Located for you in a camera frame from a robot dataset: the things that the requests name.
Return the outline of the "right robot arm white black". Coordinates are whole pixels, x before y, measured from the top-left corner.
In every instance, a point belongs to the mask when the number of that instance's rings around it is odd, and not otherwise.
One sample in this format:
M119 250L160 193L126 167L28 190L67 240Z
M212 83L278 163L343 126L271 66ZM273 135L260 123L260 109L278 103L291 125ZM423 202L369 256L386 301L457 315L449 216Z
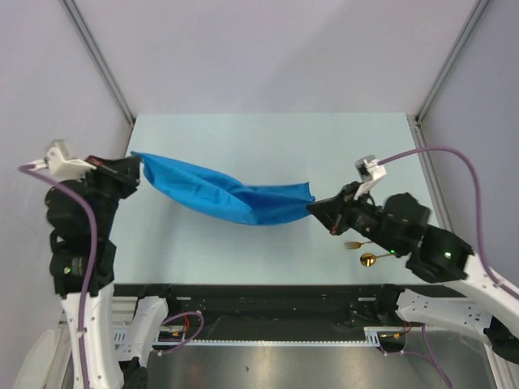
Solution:
M461 293L490 315L478 328L492 351L518 362L518 287L487 270L482 257L456 234L428 223L431 211L409 193L388 197L384 205L357 196L358 182L307 210L334 236L353 229L397 258L429 284Z

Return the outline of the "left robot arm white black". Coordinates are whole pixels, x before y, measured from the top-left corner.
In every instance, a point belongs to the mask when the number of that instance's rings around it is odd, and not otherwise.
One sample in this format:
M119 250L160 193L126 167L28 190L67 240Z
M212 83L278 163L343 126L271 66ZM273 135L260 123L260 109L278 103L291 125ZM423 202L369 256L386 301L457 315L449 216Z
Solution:
M148 358L159 326L172 323L179 304L159 285L138 296L120 345L114 341L112 303L116 246L109 239L121 200L140 184L138 156L89 156L81 178L52 186L45 197L52 259L50 273L71 335L76 388L145 388Z

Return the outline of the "blue cloth napkin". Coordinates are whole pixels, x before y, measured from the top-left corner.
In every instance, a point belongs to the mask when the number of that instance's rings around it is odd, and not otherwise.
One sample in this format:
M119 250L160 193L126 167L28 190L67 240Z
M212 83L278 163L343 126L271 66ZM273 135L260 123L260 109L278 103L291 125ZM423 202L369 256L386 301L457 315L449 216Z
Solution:
M315 202L307 182L252 186L216 170L144 152L132 152L156 190L193 211L235 224L273 226L309 216Z

